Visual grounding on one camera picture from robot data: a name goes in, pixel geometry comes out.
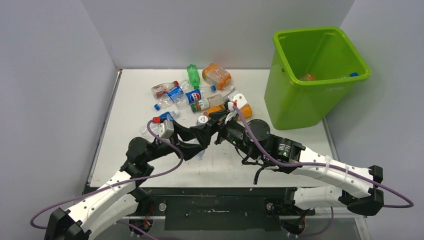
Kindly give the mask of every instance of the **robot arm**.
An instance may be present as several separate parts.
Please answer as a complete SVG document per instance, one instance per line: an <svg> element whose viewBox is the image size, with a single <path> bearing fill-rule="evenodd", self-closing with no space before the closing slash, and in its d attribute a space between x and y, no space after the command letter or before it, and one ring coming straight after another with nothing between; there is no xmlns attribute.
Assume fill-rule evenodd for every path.
<svg viewBox="0 0 424 240"><path fill-rule="evenodd" d="M205 150L217 133L215 144L224 140L246 154L242 164L276 166L270 162L253 143L245 128L238 124L233 106L242 108L246 104L242 94L237 94L232 101L226 102L226 110L209 114L210 120L205 124L186 128L176 121L162 120L160 136L167 138L181 152L184 160L190 160ZM363 177L381 182L381 167L359 168L349 166L325 156L321 156L299 142L270 134L270 127L260 119L249 123L250 129L260 145L276 160L284 163L324 163L349 169ZM187 143L196 138L198 144ZM47 225L45 240L88 240L93 239L117 220L136 211L137 206L148 206L149 195L139 186L144 182L130 179L149 176L154 168L148 162L175 152L158 140L148 142L136 137L128 145L127 160L119 171L102 188L102 192L85 198L67 210L56 209ZM332 186L314 188L287 188L283 207L302 210L315 207L347 207L351 212L372 216L383 207L383 192L371 183L358 179L347 172L328 167L279 167L276 172L308 176ZM111 187L111 184L125 182Z"/></svg>

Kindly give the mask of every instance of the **blue label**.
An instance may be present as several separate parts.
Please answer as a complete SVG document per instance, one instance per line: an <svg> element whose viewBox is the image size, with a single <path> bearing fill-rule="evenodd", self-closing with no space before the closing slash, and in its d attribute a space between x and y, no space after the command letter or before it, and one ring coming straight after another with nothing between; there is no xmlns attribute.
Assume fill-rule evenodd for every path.
<svg viewBox="0 0 424 240"><path fill-rule="evenodd" d="M165 119L165 120L168 120L168 121L173 121L173 120L174 120L174 118L171 116L171 113L170 113L169 111L167 111L167 112L165 112L165 113L161 114L161 115L159 116L159 118L160 118L160 119Z"/></svg>
<svg viewBox="0 0 424 240"><path fill-rule="evenodd" d="M196 89L194 91L188 92L185 95L188 98L188 103L189 104L192 104L194 102L197 102L198 100L200 100L202 98L202 95L201 95L199 89Z"/></svg>
<svg viewBox="0 0 424 240"><path fill-rule="evenodd" d="M175 99L180 96L183 95L184 92L181 89L180 86L176 86L174 89L172 89L171 91L167 92L166 94L168 94L168 97L172 100L172 102L175 101Z"/></svg>

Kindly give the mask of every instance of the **metal frame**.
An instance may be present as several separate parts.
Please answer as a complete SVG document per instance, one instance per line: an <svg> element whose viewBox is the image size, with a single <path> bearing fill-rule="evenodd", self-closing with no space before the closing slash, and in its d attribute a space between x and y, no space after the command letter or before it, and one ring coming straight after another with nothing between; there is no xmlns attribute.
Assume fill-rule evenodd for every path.
<svg viewBox="0 0 424 240"><path fill-rule="evenodd" d="M119 69L116 76L116 82L115 86L111 95L109 107L107 110L107 114L103 123L103 128L101 130L99 142L97 145L97 149L94 155L93 163L91 166L90 174L88 176L86 186L83 190L83 193L89 193L97 188L90 187L90 183L93 177L94 169L96 168L97 159L99 157L100 148L102 146L102 141L105 136L106 127L108 125L109 117L111 114L112 106L115 100L115 96L118 90L118 86L121 80L122 75L122 69ZM324 125L325 133L327 136L327 140L330 146L331 154L334 160L339 161L339 157L337 155L337 151L333 142L333 138L331 136L330 128L327 122L326 118L323 118L322 124ZM216 197L222 197L222 196L238 196L240 199L239 201L243 202L249 202L254 197L265 197L265 196L273 196L273 197L284 197L284 191L283 188L279 187L258 187L258 188L248 188L248 187L242 187L242 188L164 188L164 187L158 187L158 188L144 188L148 193L151 193L154 198L160 197L160 196L169 196L169 197L184 197L184 198L192 198L193 196L197 197L203 197L203 198L216 198ZM310 216L310 218L329 218L331 216L331 212L329 208L317 208L315 209L315 215ZM140 219L143 218L142 214L132 214L131 216L128 216L128 219ZM367 227L367 224L365 222L365 218L363 216L354 214L350 211L348 211L346 208L335 208L334 209L334 217L335 218L355 218L356 226L358 228L359 235L362 240L371 240L371 236ZM151 218L155 219L163 219L165 218L163 214L154 214L151 216ZM280 216L280 219L290 219L290 218L296 218L296 216Z"/></svg>

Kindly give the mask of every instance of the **green bottle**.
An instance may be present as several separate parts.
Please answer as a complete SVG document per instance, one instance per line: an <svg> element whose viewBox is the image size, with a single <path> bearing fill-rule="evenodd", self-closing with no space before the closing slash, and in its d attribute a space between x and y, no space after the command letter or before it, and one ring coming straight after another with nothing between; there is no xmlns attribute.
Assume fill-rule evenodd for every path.
<svg viewBox="0 0 424 240"><path fill-rule="evenodd" d="M198 67L194 64L190 64L187 66L188 79L190 80L191 85L193 85L194 89L199 87L200 84L200 76L198 72Z"/></svg>

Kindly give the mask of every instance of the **pepsi bottle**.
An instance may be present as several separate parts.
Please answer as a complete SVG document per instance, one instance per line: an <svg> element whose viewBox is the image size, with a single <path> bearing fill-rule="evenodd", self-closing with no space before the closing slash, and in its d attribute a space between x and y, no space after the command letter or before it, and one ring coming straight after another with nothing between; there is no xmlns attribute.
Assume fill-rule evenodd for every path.
<svg viewBox="0 0 424 240"><path fill-rule="evenodd" d="M194 91L187 92L183 95L178 96L174 100L174 103L177 109L181 110L184 108L188 108L190 104L193 104L202 98L210 97L216 90L217 88L215 86L199 87Z"/></svg>

